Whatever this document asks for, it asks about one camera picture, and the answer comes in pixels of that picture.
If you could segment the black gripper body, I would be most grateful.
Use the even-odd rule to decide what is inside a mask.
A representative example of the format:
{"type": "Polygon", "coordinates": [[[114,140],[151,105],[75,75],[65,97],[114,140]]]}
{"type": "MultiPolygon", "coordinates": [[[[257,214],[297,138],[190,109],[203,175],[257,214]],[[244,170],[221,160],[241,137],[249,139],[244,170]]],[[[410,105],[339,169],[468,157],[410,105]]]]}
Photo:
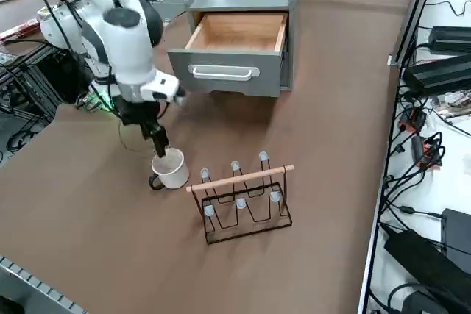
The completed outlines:
{"type": "Polygon", "coordinates": [[[124,125],[157,124],[160,113],[158,101],[129,102],[122,97],[114,98],[115,110],[124,125]]]}

